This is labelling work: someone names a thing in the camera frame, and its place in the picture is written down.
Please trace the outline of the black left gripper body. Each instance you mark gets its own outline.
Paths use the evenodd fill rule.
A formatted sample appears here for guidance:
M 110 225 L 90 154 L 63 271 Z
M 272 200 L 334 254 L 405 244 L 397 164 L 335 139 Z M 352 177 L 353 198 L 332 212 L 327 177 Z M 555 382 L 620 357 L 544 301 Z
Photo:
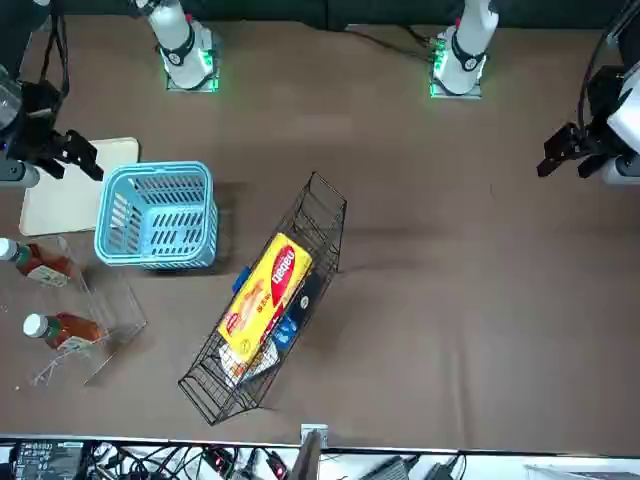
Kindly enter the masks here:
M 605 65 L 588 81 L 578 102 L 577 155 L 610 155 L 625 149 L 624 141 L 607 122 L 619 105 L 624 79 L 622 66 Z

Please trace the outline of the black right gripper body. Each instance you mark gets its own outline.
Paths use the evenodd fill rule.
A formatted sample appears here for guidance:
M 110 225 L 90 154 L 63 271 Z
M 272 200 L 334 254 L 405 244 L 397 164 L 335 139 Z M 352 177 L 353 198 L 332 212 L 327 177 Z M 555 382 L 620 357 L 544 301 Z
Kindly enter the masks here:
M 50 82 L 23 82 L 21 94 L 21 107 L 9 134 L 9 156 L 13 159 L 53 158 L 60 150 L 60 134 L 55 130 L 55 122 L 61 93 Z

